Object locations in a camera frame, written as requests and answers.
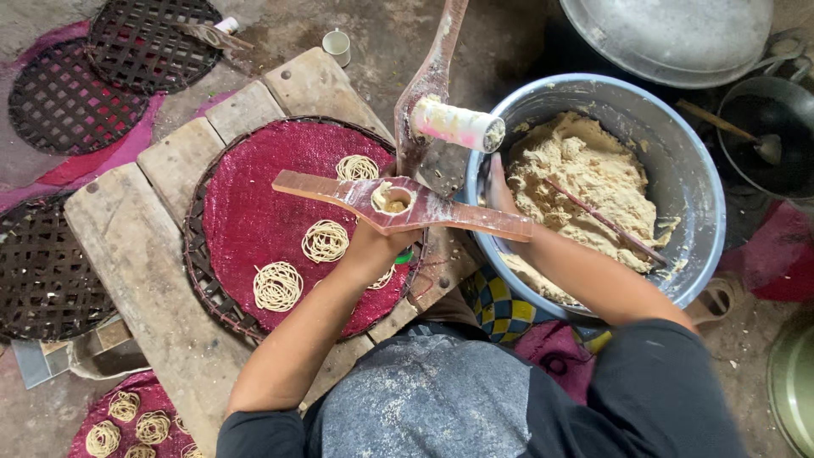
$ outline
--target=wooden stick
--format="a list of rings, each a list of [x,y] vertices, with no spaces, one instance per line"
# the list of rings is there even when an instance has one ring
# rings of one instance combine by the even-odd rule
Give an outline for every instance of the wooden stick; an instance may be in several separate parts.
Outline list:
[[[713,126],[717,126],[722,130],[732,132],[735,135],[740,135],[744,139],[749,139],[752,142],[759,143],[758,138],[755,137],[754,135],[739,129],[738,127],[734,126],[733,124],[730,124],[727,121],[724,121],[723,119],[699,107],[698,105],[693,105],[684,99],[678,99],[678,102],[676,102],[676,106],[687,110],[688,112],[694,114],[697,117],[700,117],[701,119],[703,119],[706,122],[709,122]]]
[[[435,40],[421,68],[396,101],[393,118],[396,121],[396,174],[414,178],[418,166],[430,151],[430,144],[410,132],[410,113],[425,95],[438,95],[441,103],[449,97],[449,61],[453,58],[458,31],[461,29],[469,0],[446,0]]]
[[[588,212],[591,216],[598,219],[599,222],[601,222],[605,226],[608,226],[618,236],[624,237],[625,239],[628,239],[628,241],[630,243],[634,244],[636,246],[636,248],[640,249],[647,256],[650,256],[658,264],[661,264],[662,266],[667,266],[668,265],[667,258],[662,256],[661,254],[656,253],[655,250],[653,250],[651,247],[643,244],[641,242],[641,240],[639,240],[636,237],[631,236],[627,232],[623,231],[621,227],[616,226],[608,218],[605,218],[604,216],[602,216],[601,213],[599,213],[598,211],[596,211],[595,209],[590,207],[588,204],[585,204],[582,200],[579,200],[576,196],[574,196],[570,192],[566,191],[565,189],[563,189],[562,187],[560,187],[559,185],[557,185],[556,183],[554,183],[553,181],[551,181],[547,177],[543,178],[543,181],[548,183],[551,187],[556,189],[558,192],[561,192],[562,194],[564,194],[568,199],[571,199],[571,202],[574,202],[575,204],[579,205],[583,210]]]

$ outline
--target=red mat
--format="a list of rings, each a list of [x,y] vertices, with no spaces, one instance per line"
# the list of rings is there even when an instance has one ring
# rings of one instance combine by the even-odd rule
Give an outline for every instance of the red mat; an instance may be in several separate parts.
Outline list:
[[[127,423],[107,414],[110,399],[120,390],[138,394],[141,403],[136,417]],[[68,458],[93,458],[85,449],[85,437],[94,425],[105,420],[113,422],[113,425],[119,428],[119,434],[121,435],[119,447],[108,455],[108,458],[122,458],[127,453],[128,448],[140,442],[136,439],[136,424],[139,417],[144,413],[156,410],[163,410],[172,423],[169,426],[169,436],[162,443],[151,445],[155,450],[155,456],[181,456],[181,449],[193,443],[192,436],[182,433],[175,424],[173,420],[176,412],[173,403],[169,401],[167,393],[161,387],[158,379],[155,378],[153,371],[145,371],[127,377],[125,381],[122,381],[116,388],[108,391],[99,401],[90,406],[88,416],[82,422],[82,427],[77,435],[73,437]]]
[[[273,312],[255,305],[254,266],[289,262],[303,277],[305,297],[336,266],[336,262],[316,264],[305,257],[300,248],[305,232],[320,219],[336,221],[349,236],[356,227],[356,217],[347,210],[276,192],[271,183],[283,169],[336,178],[336,164],[352,154],[373,159],[380,170],[395,160],[355,130],[315,122],[274,122],[226,153],[209,182],[203,229],[212,268],[226,292],[266,332],[291,311]],[[406,264],[396,266],[386,287],[362,294],[342,337],[365,331],[392,310],[408,270]]]

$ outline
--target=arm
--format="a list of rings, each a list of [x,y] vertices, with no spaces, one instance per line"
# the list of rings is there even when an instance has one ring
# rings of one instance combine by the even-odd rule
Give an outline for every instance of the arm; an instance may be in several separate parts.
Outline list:
[[[382,236],[359,222],[336,268],[252,353],[234,383],[226,415],[299,406],[359,297],[421,233]]]
[[[519,214],[506,186],[500,155],[492,155],[490,206]],[[510,247],[541,274],[608,324],[660,318],[694,332],[690,317],[649,281],[623,264],[545,226],[534,226],[532,241]]]

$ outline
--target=checkered cloth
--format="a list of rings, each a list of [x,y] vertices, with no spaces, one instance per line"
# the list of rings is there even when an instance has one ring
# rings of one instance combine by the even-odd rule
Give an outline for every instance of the checkered cloth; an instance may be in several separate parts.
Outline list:
[[[513,295],[491,266],[482,267],[462,285],[466,303],[492,342],[513,341],[532,327],[537,309]]]

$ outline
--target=green pot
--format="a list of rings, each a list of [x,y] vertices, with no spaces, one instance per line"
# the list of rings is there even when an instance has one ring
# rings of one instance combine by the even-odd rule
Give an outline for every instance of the green pot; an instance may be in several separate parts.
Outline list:
[[[768,358],[767,380],[783,437],[800,456],[814,458],[814,312],[783,325]]]

